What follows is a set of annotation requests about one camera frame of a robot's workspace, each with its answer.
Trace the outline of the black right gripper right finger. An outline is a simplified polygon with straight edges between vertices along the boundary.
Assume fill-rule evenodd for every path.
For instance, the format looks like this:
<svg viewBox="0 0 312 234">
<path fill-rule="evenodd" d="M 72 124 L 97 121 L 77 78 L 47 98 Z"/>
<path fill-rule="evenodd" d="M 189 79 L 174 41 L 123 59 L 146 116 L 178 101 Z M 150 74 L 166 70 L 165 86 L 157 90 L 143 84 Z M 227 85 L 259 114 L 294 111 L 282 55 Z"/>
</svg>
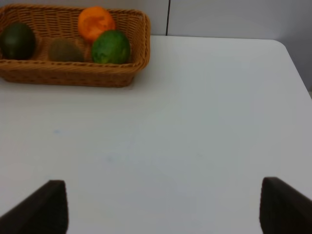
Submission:
<svg viewBox="0 0 312 234">
<path fill-rule="evenodd" d="M 259 221 L 264 234 L 310 234 L 312 200 L 277 177 L 265 177 Z"/>
</svg>

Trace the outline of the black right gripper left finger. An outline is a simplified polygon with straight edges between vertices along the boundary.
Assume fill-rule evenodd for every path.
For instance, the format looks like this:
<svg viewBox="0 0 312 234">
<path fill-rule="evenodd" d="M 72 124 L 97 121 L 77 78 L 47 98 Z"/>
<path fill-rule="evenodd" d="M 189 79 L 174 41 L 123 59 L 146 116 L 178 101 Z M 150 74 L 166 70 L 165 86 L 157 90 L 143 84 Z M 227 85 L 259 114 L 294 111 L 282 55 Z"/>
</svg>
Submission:
<svg viewBox="0 0 312 234">
<path fill-rule="evenodd" d="M 2 234 L 65 234 L 68 201 L 63 180 L 50 180 L 0 217 Z"/>
</svg>

